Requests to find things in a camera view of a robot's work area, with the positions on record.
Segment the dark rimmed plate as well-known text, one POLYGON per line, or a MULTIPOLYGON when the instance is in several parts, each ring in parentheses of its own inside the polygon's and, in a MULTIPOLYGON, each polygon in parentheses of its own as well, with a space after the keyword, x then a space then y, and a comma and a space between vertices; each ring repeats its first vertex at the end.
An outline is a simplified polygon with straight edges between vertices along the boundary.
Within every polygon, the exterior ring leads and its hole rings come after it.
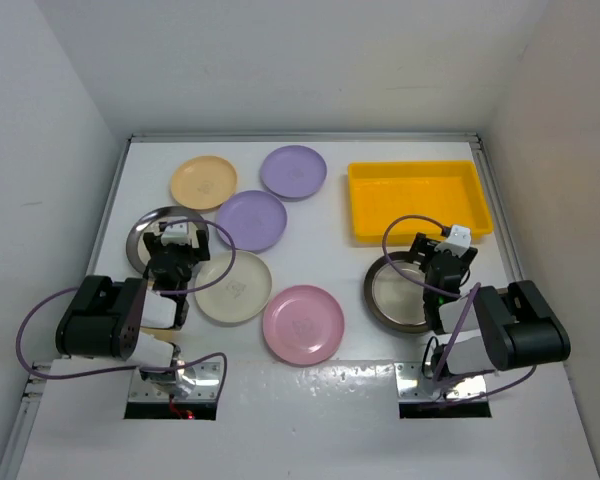
POLYGON ((438 325, 426 311, 420 285, 405 279, 384 256, 376 259, 363 280, 363 299, 372 317, 387 329, 419 335, 434 332, 438 325))
POLYGON ((202 218, 193 209, 183 206, 163 206, 145 213, 133 224, 126 239, 126 255, 129 263, 138 273, 144 273, 150 259, 143 242, 143 235, 147 232, 158 234, 161 223, 185 217, 197 220, 202 218))

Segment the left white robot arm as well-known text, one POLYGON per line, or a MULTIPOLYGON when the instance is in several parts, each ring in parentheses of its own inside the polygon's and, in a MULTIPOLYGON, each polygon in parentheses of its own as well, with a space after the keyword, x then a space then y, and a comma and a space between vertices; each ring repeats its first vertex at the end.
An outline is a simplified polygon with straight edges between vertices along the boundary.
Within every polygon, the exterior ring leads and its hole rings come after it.
POLYGON ((115 282, 107 276, 86 277, 57 327, 58 351, 145 368, 167 367, 167 372, 142 370, 140 378, 178 399, 192 393, 194 369, 172 369, 183 363, 180 348, 141 331, 143 327, 179 330, 187 319, 184 291, 195 267, 210 259, 207 230, 196 227, 194 238, 190 231, 187 223, 179 223, 145 233, 148 261, 140 278, 115 282))

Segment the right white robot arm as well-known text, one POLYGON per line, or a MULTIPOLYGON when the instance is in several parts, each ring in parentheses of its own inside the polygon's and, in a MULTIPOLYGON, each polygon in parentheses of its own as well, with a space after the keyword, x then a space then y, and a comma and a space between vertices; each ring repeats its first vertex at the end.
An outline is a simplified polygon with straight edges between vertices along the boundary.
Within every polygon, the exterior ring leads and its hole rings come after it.
POLYGON ((462 295, 476 248, 419 233, 410 252, 424 273, 426 324, 435 334, 449 336, 425 357, 423 371, 437 389, 474 375, 569 358, 569 335, 534 282, 512 282, 501 289, 476 285, 462 295))

